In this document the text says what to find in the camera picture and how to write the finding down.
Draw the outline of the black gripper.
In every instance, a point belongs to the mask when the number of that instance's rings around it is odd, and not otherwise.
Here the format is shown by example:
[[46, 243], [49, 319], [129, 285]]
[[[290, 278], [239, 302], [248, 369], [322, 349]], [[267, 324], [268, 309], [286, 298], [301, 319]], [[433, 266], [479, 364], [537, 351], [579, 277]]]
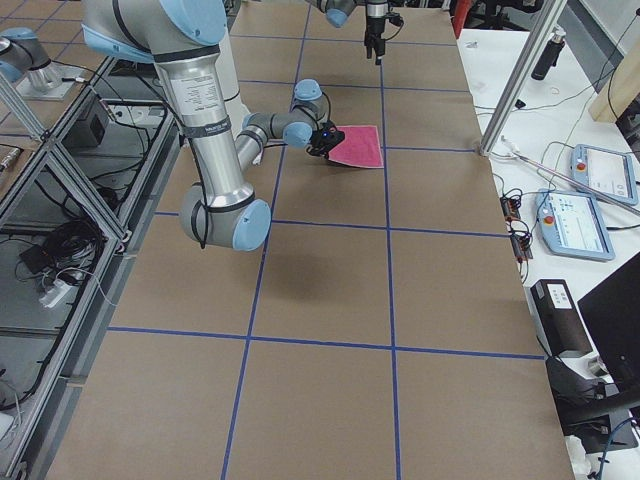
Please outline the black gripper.
[[372, 58], [372, 48], [375, 51], [375, 64], [381, 65], [384, 57], [384, 46], [390, 40], [385, 38], [385, 26], [387, 23], [401, 29], [403, 27], [402, 16], [392, 10], [389, 1], [372, 0], [365, 2], [365, 34], [366, 58]]
[[312, 134], [306, 153], [328, 159], [329, 153], [345, 140], [345, 133], [336, 127], [324, 128]]

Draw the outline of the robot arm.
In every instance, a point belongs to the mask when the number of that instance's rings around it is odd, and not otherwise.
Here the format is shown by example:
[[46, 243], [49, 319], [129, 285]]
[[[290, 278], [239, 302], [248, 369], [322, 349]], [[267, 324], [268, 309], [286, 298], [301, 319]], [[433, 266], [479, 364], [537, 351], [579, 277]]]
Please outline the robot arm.
[[322, 12], [325, 19], [335, 28], [342, 28], [351, 14], [359, 7], [364, 8], [365, 30], [363, 44], [367, 59], [375, 59], [380, 66], [386, 54], [386, 43], [403, 28], [404, 19], [394, 12], [390, 1], [386, 0], [317, 0], [308, 4]]
[[269, 141], [325, 157], [345, 139], [313, 79], [295, 85], [290, 111], [251, 114], [233, 134], [217, 71], [227, 31], [221, 1], [87, 1], [82, 28], [90, 48], [153, 64], [198, 170], [179, 218], [201, 246], [253, 251], [265, 241], [271, 209], [243, 173]]

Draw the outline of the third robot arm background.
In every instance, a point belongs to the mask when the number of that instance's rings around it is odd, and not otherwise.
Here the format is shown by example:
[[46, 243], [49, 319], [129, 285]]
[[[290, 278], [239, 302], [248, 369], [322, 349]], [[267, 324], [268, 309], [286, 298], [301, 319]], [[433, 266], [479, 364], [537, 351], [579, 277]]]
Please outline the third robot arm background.
[[1, 74], [25, 99], [61, 101], [71, 89], [35, 32], [13, 27], [1, 32]]

